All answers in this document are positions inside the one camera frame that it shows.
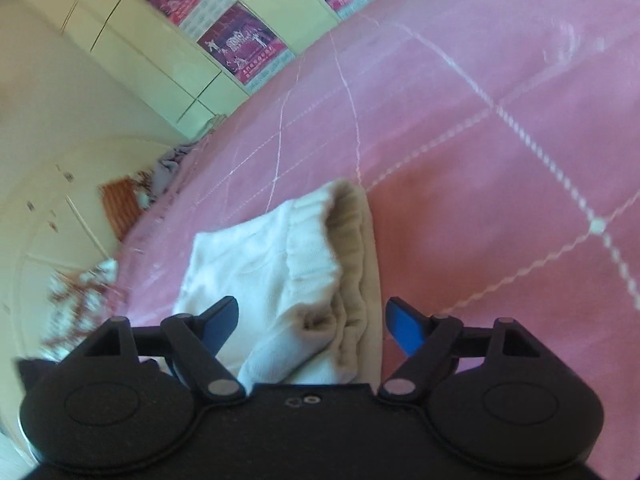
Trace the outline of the white pants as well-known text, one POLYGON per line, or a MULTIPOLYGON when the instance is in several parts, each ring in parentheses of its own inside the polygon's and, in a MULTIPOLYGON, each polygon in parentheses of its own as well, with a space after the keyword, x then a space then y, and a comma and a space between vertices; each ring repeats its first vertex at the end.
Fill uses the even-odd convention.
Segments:
POLYGON ((174 311, 198 315, 225 296, 238 302, 239 322, 217 358, 245 388, 380 383, 381 285, 360 186, 335 180, 196 234, 174 311))

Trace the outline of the floral patterned pillow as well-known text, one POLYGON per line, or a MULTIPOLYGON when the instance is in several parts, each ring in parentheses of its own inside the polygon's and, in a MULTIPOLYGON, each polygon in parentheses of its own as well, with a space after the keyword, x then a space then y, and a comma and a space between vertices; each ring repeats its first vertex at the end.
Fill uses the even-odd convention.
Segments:
POLYGON ((111 316, 106 296, 117 271, 117 261, 107 259, 85 271, 52 274, 47 296, 51 310, 39 344, 43 359, 62 361, 111 316))

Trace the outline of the orange woven bag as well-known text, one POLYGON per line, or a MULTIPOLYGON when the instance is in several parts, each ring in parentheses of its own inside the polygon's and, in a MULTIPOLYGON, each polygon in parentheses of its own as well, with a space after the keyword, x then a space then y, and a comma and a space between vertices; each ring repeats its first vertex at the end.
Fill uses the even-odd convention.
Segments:
POLYGON ((151 203, 151 173, 138 171, 99 187, 101 203, 116 240, 122 242, 151 203))

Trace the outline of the grey crumpled garment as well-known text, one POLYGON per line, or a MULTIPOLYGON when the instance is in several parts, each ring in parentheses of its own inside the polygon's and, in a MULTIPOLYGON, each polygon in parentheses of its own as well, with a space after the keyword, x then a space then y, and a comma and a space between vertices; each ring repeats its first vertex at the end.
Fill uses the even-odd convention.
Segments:
POLYGON ((196 143, 179 144, 170 148, 158 158, 152 166, 150 194, 157 200, 162 196, 171 183, 174 182, 180 170, 183 159, 195 148, 196 143))

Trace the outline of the pink checked bed sheet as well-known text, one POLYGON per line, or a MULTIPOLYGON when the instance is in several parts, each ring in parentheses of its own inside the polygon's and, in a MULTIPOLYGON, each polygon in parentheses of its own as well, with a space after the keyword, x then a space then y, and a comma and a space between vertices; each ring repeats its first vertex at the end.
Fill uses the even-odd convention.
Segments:
POLYGON ((639 474, 639 0, 378 0, 198 144, 122 246, 153 324, 197 232, 337 178, 373 214, 382 294, 520 321, 597 391, 590 463, 639 474))

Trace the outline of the cream glossy wardrobe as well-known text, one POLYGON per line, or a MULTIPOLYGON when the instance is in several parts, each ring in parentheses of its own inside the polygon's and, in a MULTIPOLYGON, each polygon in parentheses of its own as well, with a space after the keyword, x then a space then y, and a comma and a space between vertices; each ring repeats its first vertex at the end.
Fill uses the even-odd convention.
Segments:
POLYGON ((250 96, 144 0, 30 0, 1 15, 3 85, 40 84, 1 119, 1 307, 41 311, 56 270, 122 260, 119 291, 139 311, 177 296, 192 240, 260 216, 339 177, 360 182, 372 210, 397 207, 428 173, 426 89, 434 64, 419 44, 366 16, 330 18, 300 0, 305 52, 250 96), (168 190, 119 242, 99 187, 152 174, 170 148, 196 143, 168 190))

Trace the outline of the pink calendar poster upper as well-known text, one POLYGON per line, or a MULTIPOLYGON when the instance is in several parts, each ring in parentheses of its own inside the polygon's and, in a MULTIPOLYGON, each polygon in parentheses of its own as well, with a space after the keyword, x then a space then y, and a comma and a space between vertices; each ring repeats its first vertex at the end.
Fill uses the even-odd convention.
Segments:
POLYGON ((239 0, 145 0, 249 92, 291 63, 295 54, 239 0))

